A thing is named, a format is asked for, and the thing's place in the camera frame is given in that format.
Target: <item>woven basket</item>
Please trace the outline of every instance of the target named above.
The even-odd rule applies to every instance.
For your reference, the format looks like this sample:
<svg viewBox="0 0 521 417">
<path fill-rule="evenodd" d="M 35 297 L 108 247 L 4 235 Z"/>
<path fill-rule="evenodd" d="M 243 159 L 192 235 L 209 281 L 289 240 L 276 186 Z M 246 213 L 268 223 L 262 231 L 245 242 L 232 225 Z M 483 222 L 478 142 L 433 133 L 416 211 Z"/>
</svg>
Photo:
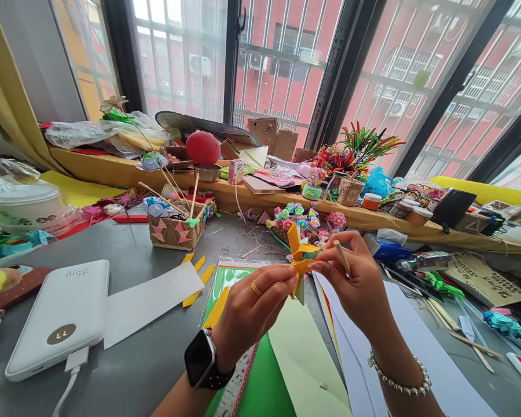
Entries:
<svg viewBox="0 0 521 417">
<path fill-rule="evenodd" d="M 355 207 L 365 184 L 355 178 L 342 178 L 337 202 L 347 207 Z"/>
</svg>

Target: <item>left hand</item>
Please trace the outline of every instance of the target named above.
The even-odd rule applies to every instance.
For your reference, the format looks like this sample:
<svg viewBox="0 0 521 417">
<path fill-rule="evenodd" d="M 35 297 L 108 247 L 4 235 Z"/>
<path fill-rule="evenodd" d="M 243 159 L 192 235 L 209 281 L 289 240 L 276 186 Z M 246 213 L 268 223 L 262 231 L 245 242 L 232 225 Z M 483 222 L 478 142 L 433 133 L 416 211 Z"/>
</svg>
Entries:
<svg viewBox="0 0 521 417">
<path fill-rule="evenodd" d="M 262 295 L 251 288 L 255 284 Z M 241 356 L 273 326 L 295 288 L 295 269 L 269 265 L 257 269 L 230 289 L 220 321 L 212 329 L 220 372 L 229 372 Z"/>
</svg>

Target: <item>pearl bracelet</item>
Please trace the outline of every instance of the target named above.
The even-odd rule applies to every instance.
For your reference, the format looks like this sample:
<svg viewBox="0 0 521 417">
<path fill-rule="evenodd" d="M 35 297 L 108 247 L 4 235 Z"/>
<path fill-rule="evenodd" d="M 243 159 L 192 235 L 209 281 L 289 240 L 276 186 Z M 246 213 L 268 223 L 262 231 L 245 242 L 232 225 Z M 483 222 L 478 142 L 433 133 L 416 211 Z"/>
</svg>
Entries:
<svg viewBox="0 0 521 417">
<path fill-rule="evenodd" d="M 430 392 L 430 387 L 432 385 L 432 382 L 430 382 L 430 378 L 428 377 L 427 370 L 423 366 L 421 361 L 418 360 L 415 355 L 413 355 L 413 358 L 417 361 L 417 364 L 419 365 L 419 368 L 421 368 L 421 372 L 423 373 L 423 378 L 424 379 L 423 379 L 423 383 L 421 384 L 420 387 L 406 387 L 406 386 L 402 386 L 402 385 L 392 381 L 387 376 L 385 376 L 383 374 L 382 370 L 380 369 L 380 367 L 378 366 L 378 364 L 376 363 L 375 356 L 372 353 L 372 349 L 370 350 L 370 358 L 368 358 L 368 362 L 369 362 L 369 366 L 371 368 L 372 367 L 375 368 L 376 373 L 378 374 L 378 376 L 381 377 L 382 380 L 384 380 L 384 382 L 387 383 L 388 385 L 390 385 L 393 389 L 395 389 L 395 390 L 397 390 L 397 391 L 399 391 L 399 392 L 401 392 L 403 394 L 407 394 L 409 396 L 414 395 L 416 397 L 418 397 L 418 396 L 424 397 L 426 394 L 428 394 Z"/>
</svg>

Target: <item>hand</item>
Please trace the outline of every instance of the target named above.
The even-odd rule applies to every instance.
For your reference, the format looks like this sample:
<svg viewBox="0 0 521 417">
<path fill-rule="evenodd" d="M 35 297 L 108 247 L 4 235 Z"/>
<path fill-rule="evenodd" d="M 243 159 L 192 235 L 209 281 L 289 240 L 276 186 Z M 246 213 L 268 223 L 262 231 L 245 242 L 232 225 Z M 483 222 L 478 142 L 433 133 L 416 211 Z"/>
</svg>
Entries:
<svg viewBox="0 0 521 417">
<path fill-rule="evenodd" d="M 262 292 L 259 297 L 251 288 Z M 220 372 L 229 372 L 240 357 L 273 326 L 297 283 L 294 268 L 269 265 L 257 269 L 230 289 L 220 321 L 212 329 Z"/>
<path fill-rule="evenodd" d="M 351 268 L 352 276 L 349 280 L 334 247 L 334 240 L 340 243 L 349 242 L 351 245 L 352 250 L 343 248 Z M 385 334 L 387 328 L 396 327 L 380 269 L 359 232 L 332 235 L 326 248 L 315 257 L 311 268 L 328 279 L 347 315 L 369 340 L 376 335 Z"/>
</svg>

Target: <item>white power bank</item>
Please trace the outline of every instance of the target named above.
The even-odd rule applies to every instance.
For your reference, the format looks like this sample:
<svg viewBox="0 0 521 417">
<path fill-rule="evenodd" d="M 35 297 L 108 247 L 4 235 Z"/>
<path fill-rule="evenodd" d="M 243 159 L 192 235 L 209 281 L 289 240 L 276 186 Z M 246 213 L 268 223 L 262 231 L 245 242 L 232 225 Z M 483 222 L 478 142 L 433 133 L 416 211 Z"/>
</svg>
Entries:
<svg viewBox="0 0 521 417">
<path fill-rule="evenodd" d="M 22 381 L 102 340 L 110 263 L 102 259 L 50 272 L 6 366 L 10 381 Z"/>
</svg>

